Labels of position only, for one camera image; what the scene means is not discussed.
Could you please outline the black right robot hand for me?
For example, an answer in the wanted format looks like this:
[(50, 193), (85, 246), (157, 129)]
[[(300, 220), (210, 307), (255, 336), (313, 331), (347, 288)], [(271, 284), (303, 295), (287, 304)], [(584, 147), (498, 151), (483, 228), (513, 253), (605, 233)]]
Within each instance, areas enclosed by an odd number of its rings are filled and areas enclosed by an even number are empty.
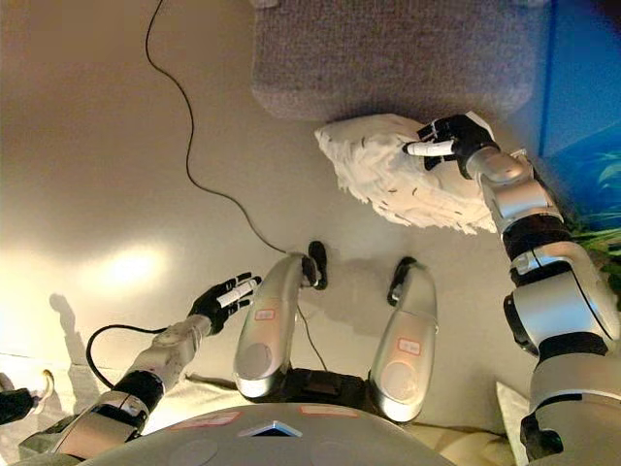
[(467, 164), (478, 151), (487, 148), (500, 150), (488, 123), (474, 112), (434, 119), (416, 134), (417, 141), (403, 144), (403, 153), (437, 159), (438, 162), (425, 163), (427, 170), (442, 161), (456, 161), (466, 179), (471, 177)]

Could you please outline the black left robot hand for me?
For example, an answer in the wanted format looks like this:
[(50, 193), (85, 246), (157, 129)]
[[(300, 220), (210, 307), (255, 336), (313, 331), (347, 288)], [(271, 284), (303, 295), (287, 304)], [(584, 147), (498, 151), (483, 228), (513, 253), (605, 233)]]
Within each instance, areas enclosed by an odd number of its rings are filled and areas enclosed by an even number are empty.
[(252, 295), (261, 283), (259, 276), (245, 272), (216, 284), (195, 299), (188, 315), (205, 317), (211, 325), (209, 335), (216, 335), (230, 316), (251, 304)]

